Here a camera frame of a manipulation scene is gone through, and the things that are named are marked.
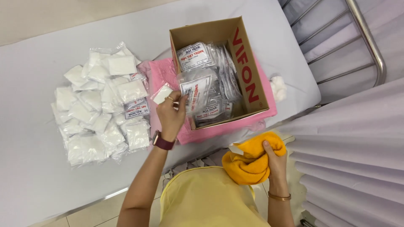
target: woman's left hand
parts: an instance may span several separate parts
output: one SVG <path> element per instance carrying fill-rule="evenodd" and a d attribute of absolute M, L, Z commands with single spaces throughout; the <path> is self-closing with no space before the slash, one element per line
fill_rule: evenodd
<path fill-rule="evenodd" d="M 172 100 L 166 98 L 164 102 L 157 106 L 156 111 L 161 123 L 161 138 L 174 142 L 185 121 L 185 103 L 188 96 L 181 97 L 181 91 L 173 91 L 169 97 Z"/>

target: smartwatch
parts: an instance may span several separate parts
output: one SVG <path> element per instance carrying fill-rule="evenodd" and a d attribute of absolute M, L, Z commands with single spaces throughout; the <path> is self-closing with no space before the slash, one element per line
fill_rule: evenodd
<path fill-rule="evenodd" d="M 163 138 L 161 138 L 161 132 L 159 130 L 156 130 L 156 132 L 154 133 L 154 137 L 153 137 L 153 146 L 159 147 L 163 150 L 171 150 L 174 146 L 174 142 L 168 142 L 166 140 L 163 140 Z"/>

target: white bedding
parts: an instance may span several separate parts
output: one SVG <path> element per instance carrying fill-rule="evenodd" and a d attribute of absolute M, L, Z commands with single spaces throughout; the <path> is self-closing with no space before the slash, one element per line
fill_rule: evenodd
<path fill-rule="evenodd" d="M 2 136 L 0 193 L 2 225 L 27 226 L 83 206 L 127 187 L 147 152 L 128 155 L 121 165 L 71 169 L 49 105 L 63 74 L 83 63 L 91 47 L 124 41 L 141 60 L 170 47 L 168 30 L 188 24 L 243 16 L 250 44 L 267 76 L 283 76 L 287 99 L 266 126 L 320 101 L 316 82 L 277 0 L 181 0 L 147 10 L 30 38 L 0 47 Z M 196 146 L 177 146 L 166 168 L 242 140 L 243 129 Z"/>

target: pink cloth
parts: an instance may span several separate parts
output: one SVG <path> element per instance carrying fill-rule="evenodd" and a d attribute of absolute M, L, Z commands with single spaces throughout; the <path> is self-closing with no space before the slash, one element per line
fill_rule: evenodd
<path fill-rule="evenodd" d="M 181 144 L 187 144 L 190 142 L 201 142 L 208 138 L 231 133 L 236 129 L 249 126 L 253 130 L 262 130 L 265 128 L 263 119 L 271 117 L 277 114 L 274 96 L 272 94 L 271 84 L 267 79 L 261 65 L 255 59 L 257 64 L 258 73 L 261 78 L 261 83 L 265 91 L 265 97 L 267 99 L 269 110 L 218 126 L 210 128 L 202 128 L 198 130 L 191 130 L 189 119 L 185 120 L 183 127 L 181 128 L 177 138 Z M 177 75 L 175 73 L 174 64 L 172 58 L 167 58 L 159 61 L 149 61 L 138 65 L 140 71 L 149 78 L 150 94 L 157 92 L 164 84 L 168 83 L 173 90 L 179 90 Z M 157 104 L 149 100 L 151 107 L 150 113 L 150 125 L 152 132 L 155 130 L 161 130 L 160 121 L 157 117 L 155 108 Z"/>

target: metal bed rail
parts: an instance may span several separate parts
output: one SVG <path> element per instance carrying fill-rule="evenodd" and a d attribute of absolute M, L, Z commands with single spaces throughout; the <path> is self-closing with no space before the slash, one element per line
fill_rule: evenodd
<path fill-rule="evenodd" d="M 287 0 L 283 5 L 282 5 L 282 9 L 284 9 L 291 0 Z M 302 15 L 300 15 L 290 26 L 293 27 L 297 22 L 299 22 L 310 10 L 312 10 L 316 5 L 318 5 L 322 0 L 316 0 Z M 311 62 L 308 63 L 308 65 L 313 64 L 314 62 L 334 53 L 335 51 L 353 43 L 354 41 L 358 40 L 359 38 L 363 38 L 366 47 L 369 50 L 370 55 L 372 56 L 373 62 L 372 63 L 368 63 L 362 66 L 359 66 L 355 69 L 349 70 L 347 72 L 341 73 L 339 75 L 335 75 L 332 76 L 326 80 L 322 80 L 320 82 L 317 82 L 317 84 L 322 84 L 328 81 L 331 81 L 333 79 L 354 73 L 356 71 L 360 71 L 362 69 L 366 69 L 368 67 L 371 66 L 376 66 L 377 69 L 377 77 L 376 77 L 376 82 L 373 85 L 373 87 L 376 87 L 378 85 L 382 85 L 384 84 L 385 80 L 386 80 L 386 74 L 387 74 L 387 68 L 386 68 L 386 64 L 384 62 L 384 59 L 380 53 L 379 48 L 376 45 L 376 42 L 369 30 L 369 27 L 365 21 L 365 19 L 363 18 L 362 13 L 360 12 L 360 9 L 358 7 L 358 4 L 356 3 L 355 0 L 345 0 L 345 2 L 348 5 L 347 10 L 345 10 L 344 12 L 342 12 L 341 14 L 339 14 L 337 17 L 335 17 L 334 19 L 332 19 L 331 21 L 329 21 L 327 24 L 325 24 L 324 26 L 322 26 L 320 29 L 318 29 L 317 31 L 315 31 L 312 35 L 310 35 L 309 37 L 307 37 L 305 40 L 303 40 L 302 42 L 299 43 L 299 46 L 303 45 L 304 43 L 306 43 L 307 41 L 309 41 L 311 38 L 313 38 L 314 36 L 316 36 L 317 34 L 319 34 L 321 31 L 323 31 L 324 29 L 326 29 L 328 26 L 330 26 L 331 24 L 333 24 L 334 22 L 336 22 L 338 19 L 340 19 L 342 16 L 346 15 L 348 12 L 351 12 L 351 15 L 361 33 L 360 36 L 357 36 L 337 47 L 335 47 L 334 49 L 330 50 L 329 52 L 317 57 L 316 59 L 312 60 Z"/>

